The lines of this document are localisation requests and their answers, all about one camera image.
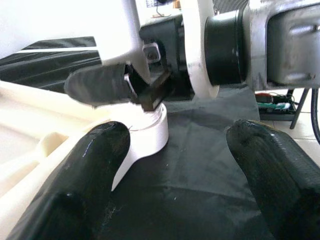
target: white plastic object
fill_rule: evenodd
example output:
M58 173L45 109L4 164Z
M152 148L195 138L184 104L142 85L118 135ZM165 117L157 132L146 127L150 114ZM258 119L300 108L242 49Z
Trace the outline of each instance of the white plastic object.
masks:
M2 154L15 156L16 151L14 147L1 148L6 145L1 129L12 130L16 148L23 146L27 137L38 141L32 151L0 164L0 239L7 237L50 173L95 126L118 121L130 132L130 148L112 190L135 161L155 154L168 141L163 104L147 113L132 103L92 108L66 94L0 81L0 115L0 139L4 142L0 158Z
M215 98L219 86L209 80L205 55L205 26L214 15L212 0L180 0L185 41L185 60L194 93L199 98Z

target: black cloth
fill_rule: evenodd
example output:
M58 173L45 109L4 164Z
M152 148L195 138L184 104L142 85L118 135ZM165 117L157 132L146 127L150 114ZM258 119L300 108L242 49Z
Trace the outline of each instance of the black cloth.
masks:
M223 89L213 100L165 105L168 143L124 176L100 238L274 240L226 141L235 120L259 120L251 90Z

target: black cable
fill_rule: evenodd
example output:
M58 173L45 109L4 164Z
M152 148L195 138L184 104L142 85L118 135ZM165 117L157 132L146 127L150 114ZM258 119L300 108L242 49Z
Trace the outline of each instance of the black cable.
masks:
M158 12L158 1L156 1L156 13L159 14L161 17L164 17L165 15L162 15L160 12Z
M311 123L316 140L320 144L320 130L318 124L318 88L312 89L311 95Z

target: tiled floor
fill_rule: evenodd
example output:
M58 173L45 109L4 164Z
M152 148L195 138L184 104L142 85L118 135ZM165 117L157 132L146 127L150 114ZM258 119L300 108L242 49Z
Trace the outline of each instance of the tiled floor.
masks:
M275 90L267 92L276 92L277 94L286 94L287 90ZM300 101L303 88L295 89L293 96L296 102ZM290 129L288 121L262 121L275 129L289 134L296 143L320 166L320 145L318 144L311 125L311 89L304 102L301 114L294 129Z

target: metal stand leg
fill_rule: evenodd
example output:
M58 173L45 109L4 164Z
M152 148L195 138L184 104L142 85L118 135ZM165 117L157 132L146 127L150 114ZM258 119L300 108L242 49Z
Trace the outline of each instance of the metal stand leg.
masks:
M294 90L295 90L295 89L289 89L288 92L286 93L286 96L287 96L287 97L292 96L292 95L294 94Z
M292 122L291 122L290 129L294 129L295 126L296 126L296 124L297 124L299 115L300 115L300 113L301 113L302 107L304 106L304 103L305 103L305 100L306 100L306 98L307 98L308 92L309 92L309 88L305 88L305 89L303 90L303 93L302 93L302 96L301 96L301 99L300 99L298 108L297 108L296 111L295 111L294 119L293 119Z

